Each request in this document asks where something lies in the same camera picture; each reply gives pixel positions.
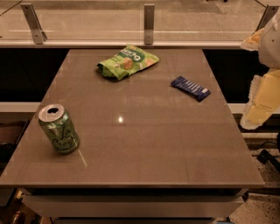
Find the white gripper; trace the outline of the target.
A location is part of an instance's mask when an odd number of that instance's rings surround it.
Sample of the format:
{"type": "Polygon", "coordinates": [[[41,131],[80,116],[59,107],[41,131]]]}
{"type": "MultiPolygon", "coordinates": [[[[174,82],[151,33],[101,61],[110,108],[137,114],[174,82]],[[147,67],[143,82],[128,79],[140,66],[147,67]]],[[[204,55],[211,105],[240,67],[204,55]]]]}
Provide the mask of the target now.
{"type": "Polygon", "coordinates": [[[258,50],[259,61],[274,68],[264,76],[255,75],[250,84],[240,125],[245,130],[255,130],[280,107],[280,9],[264,29],[255,31],[241,42],[241,49],[258,50]]]}

